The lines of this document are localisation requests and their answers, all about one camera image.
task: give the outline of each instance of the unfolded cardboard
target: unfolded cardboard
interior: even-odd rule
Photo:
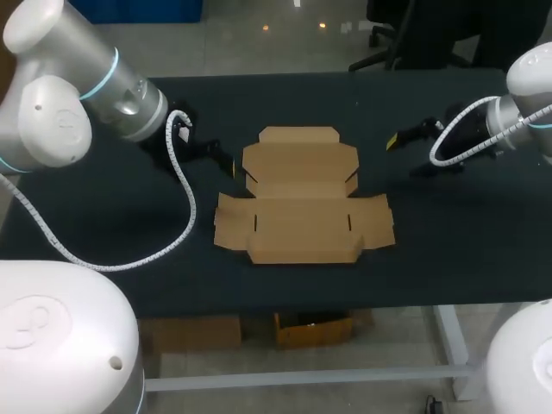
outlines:
[[[221,194],[215,244],[253,263],[353,263],[395,243],[385,195],[348,198],[358,186],[356,148],[327,127],[268,127],[243,150],[255,198]]]

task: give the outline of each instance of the chair leg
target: chair leg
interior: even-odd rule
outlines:
[[[385,62],[387,59],[388,52],[385,50],[384,52],[379,52],[377,54],[373,54],[372,56],[368,56],[367,58],[360,60],[353,65],[348,67],[349,72],[356,72],[359,69],[363,69],[368,66],[375,65],[377,63]]]
[[[395,63],[395,60],[398,57],[398,54],[400,52],[400,48],[403,46],[403,39],[406,35],[406,29],[408,28],[412,14],[414,13],[414,7],[416,6],[416,0],[410,0],[408,2],[408,7],[406,8],[405,15],[403,16],[403,21],[400,23],[400,28],[397,32],[397,38],[393,41],[393,44],[391,45],[391,51],[387,55],[386,59],[386,65],[385,70],[391,71],[393,69],[393,65]]]
[[[374,26],[372,35],[382,35],[393,41],[397,38],[397,32],[393,28],[386,28],[384,26]]]

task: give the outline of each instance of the screw hole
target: screw hole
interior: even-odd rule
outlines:
[[[121,361],[121,358],[119,358],[118,356],[112,356],[110,358],[110,365],[113,369],[115,369],[116,371],[121,371],[122,370],[122,361]]]

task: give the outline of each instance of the yellow label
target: yellow label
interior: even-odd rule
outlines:
[[[387,142],[387,150],[389,151],[393,145],[395,145],[395,142],[397,142],[397,134],[395,134],[389,142]]]

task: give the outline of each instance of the robot logo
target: robot logo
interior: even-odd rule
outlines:
[[[78,132],[79,119],[77,114],[70,110],[58,110],[56,122],[66,144],[73,144],[78,141],[80,133]]]
[[[0,360],[3,354],[40,357],[56,349],[71,332],[67,308],[54,298],[28,296],[0,309]]]

